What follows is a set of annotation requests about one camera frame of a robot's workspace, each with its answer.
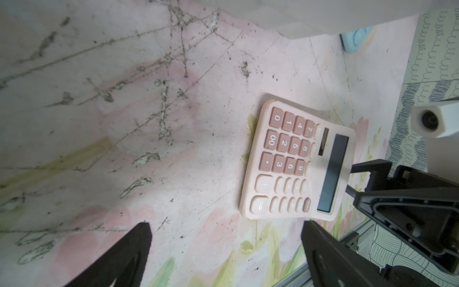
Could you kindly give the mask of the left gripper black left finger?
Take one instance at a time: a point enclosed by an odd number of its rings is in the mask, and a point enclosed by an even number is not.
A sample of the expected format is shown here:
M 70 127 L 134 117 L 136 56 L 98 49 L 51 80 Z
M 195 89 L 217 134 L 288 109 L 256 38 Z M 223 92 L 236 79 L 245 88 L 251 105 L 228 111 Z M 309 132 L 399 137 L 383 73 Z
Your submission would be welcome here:
M 138 287 L 141 285 L 152 242 L 149 223 L 141 222 L 68 287 Z

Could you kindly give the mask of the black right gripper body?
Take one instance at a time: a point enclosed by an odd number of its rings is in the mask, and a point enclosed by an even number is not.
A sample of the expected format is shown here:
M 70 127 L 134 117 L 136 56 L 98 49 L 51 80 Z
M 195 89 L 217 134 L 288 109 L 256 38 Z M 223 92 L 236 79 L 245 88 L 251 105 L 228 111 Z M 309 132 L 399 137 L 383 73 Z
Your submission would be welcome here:
M 390 195 L 354 199 L 354 207 L 438 269 L 458 274 L 459 185 L 407 166 L 388 177 Z

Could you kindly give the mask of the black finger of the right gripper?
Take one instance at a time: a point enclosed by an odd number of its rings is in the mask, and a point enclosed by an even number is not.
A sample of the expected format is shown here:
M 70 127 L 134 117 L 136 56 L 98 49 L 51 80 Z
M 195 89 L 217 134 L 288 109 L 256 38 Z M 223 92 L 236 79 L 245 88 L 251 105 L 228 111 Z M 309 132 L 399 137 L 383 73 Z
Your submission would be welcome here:
M 378 159 L 354 164 L 351 173 L 370 173 L 369 181 L 364 192 L 358 192 L 350 185 L 346 188 L 346 193 L 354 199 L 378 198 L 390 195 L 388 186 L 390 179 L 388 177 L 392 168 L 392 162 Z

